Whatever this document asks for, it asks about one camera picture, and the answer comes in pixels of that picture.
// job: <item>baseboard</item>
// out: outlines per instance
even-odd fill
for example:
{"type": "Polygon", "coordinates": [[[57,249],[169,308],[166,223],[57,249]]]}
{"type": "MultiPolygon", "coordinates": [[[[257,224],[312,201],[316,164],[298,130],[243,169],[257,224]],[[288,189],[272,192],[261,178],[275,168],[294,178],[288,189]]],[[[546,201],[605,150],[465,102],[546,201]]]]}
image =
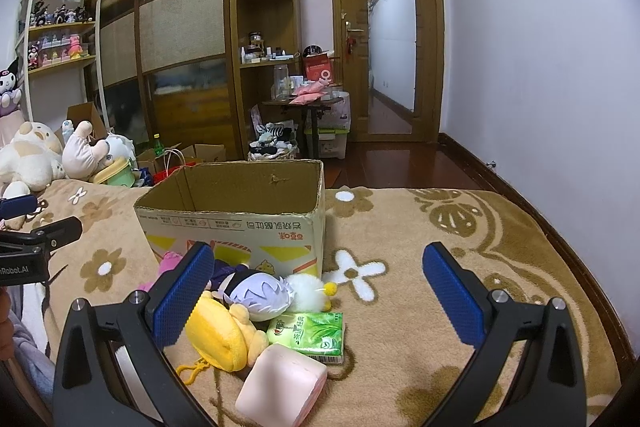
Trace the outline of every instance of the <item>baseboard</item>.
{"type": "Polygon", "coordinates": [[[460,168],[462,168],[473,181],[480,185],[483,190],[497,192],[512,203],[517,204],[517,206],[536,220],[548,241],[556,249],[560,257],[562,257],[562,260],[574,274],[574,277],[580,286],[582,286],[582,289],[596,309],[602,326],[609,338],[613,354],[616,357],[620,380],[624,381],[633,370],[635,364],[631,343],[629,342],[628,336],[626,336],[625,328],[620,322],[620,318],[613,309],[611,302],[575,251],[529,201],[487,167],[484,162],[445,133],[438,135],[438,143],[446,149],[447,155],[455,160],[460,168]]]}
{"type": "Polygon", "coordinates": [[[371,88],[370,95],[371,96],[375,96],[377,99],[379,99],[380,102],[385,104],[386,107],[391,109],[394,113],[396,113],[396,115],[398,115],[404,121],[406,121],[408,123],[411,123],[411,124],[414,123],[414,113],[413,113],[413,111],[410,111],[409,109],[404,107],[404,105],[402,105],[401,103],[398,103],[398,102],[396,102],[396,100],[393,100],[392,98],[389,98],[386,94],[383,94],[383,93],[379,92],[375,87],[371,88]]]}

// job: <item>metal screw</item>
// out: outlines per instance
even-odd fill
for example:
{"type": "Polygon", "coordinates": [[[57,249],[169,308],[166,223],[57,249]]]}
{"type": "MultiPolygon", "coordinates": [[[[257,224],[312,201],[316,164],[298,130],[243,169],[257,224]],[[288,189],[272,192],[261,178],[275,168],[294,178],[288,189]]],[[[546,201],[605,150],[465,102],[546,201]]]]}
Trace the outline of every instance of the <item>metal screw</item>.
{"type": "Polygon", "coordinates": [[[129,302],[131,304],[140,304],[140,302],[145,300],[145,292],[136,290],[129,295],[129,302]]]}
{"type": "Polygon", "coordinates": [[[86,301],[82,298],[78,298],[75,301],[73,301],[73,304],[71,304],[71,309],[73,309],[73,311],[75,312],[79,312],[82,308],[84,308],[84,305],[86,304],[86,301]]]}
{"type": "Polygon", "coordinates": [[[502,304],[509,300],[509,294],[504,290],[494,290],[491,292],[491,298],[494,301],[502,304]]]}
{"type": "Polygon", "coordinates": [[[564,302],[564,300],[559,298],[559,297],[552,298],[551,299],[551,305],[556,310],[564,310],[566,308],[566,302],[564,302]]]}

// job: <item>open cardboard box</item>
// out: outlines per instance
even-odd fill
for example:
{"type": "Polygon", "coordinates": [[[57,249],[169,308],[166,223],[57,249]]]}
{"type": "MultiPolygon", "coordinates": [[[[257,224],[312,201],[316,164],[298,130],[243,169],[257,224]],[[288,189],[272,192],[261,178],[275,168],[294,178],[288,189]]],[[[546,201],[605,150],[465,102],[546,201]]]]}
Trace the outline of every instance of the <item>open cardboard box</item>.
{"type": "MultiPolygon", "coordinates": [[[[66,119],[71,120],[71,122],[74,124],[74,129],[78,128],[78,124],[81,121],[86,120],[91,122],[91,125],[94,126],[94,131],[92,132],[94,140],[92,140],[91,145],[95,145],[95,142],[97,142],[98,140],[107,138],[107,128],[104,126],[102,118],[100,117],[100,113],[96,109],[93,102],[70,105],[66,109],[66,119]]],[[[55,135],[60,140],[60,143],[64,145],[65,141],[62,137],[62,127],[55,131],[55,135]]]]}
{"type": "Polygon", "coordinates": [[[216,259],[286,277],[322,273],[324,172],[316,160],[179,169],[134,204],[156,256],[195,241],[216,259]]]}
{"type": "MultiPolygon", "coordinates": [[[[208,145],[198,144],[190,145],[184,149],[180,149],[181,144],[176,144],[167,149],[178,149],[184,156],[185,163],[214,163],[225,161],[225,146],[224,145],[208,145]]],[[[138,162],[138,168],[147,168],[151,174],[157,174],[164,171],[165,160],[168,168],[177,167],[182,164],[182,158],[177,154],[164,153],[163,156],[156,158],[156,153],[153,149],[148,149],[145,152],[140,153],[136,160],[138,162]]]]}

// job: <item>small table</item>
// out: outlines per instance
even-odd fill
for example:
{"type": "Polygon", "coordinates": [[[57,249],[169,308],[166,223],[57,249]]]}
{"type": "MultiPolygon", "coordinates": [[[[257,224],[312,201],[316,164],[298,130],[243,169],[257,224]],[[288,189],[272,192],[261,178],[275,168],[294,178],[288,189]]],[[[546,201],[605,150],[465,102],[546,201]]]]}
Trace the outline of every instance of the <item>small table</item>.
{"type": "Polygon", "coordinates": [[[309,102],[305,104],[289,103],[293,99],[295,99],[295,96],[292,96],[287,100],[267,100],[266,102],[262,102],[262,104],[277,105],[285,112],[289,109],[301,109],[303,135],[305,134],[305,127],[306,127],[306,114],[307,114],[307,111],[311,111],[311,144],[312,144],[311,158],[314,160],[319,160],[320,159],[320,135],[318,134],[318,112],[324,113],[324,111],[330,110],[332,105],[342,100],[342,97],[337,96],[335,98],[332,98],[331,100],[318,99],[318,100],[314,100],[313,102],[309,102]]]}

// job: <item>rattan panel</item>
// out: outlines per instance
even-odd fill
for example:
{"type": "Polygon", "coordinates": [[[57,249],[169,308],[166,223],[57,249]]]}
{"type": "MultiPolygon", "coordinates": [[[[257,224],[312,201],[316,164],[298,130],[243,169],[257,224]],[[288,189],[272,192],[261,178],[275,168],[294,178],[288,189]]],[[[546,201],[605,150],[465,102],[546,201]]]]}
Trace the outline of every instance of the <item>rattan panel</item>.
{"type": "Polygon", "coordinates": [[[104,86],[138,74],[133,13],[100,30],[100,64],[104,86]]]}
{"type": "Polygon", "coordinates": [[[223,11],[223,0],[155,0],[143,4],[143,72],[224,53],[223,11]]]}

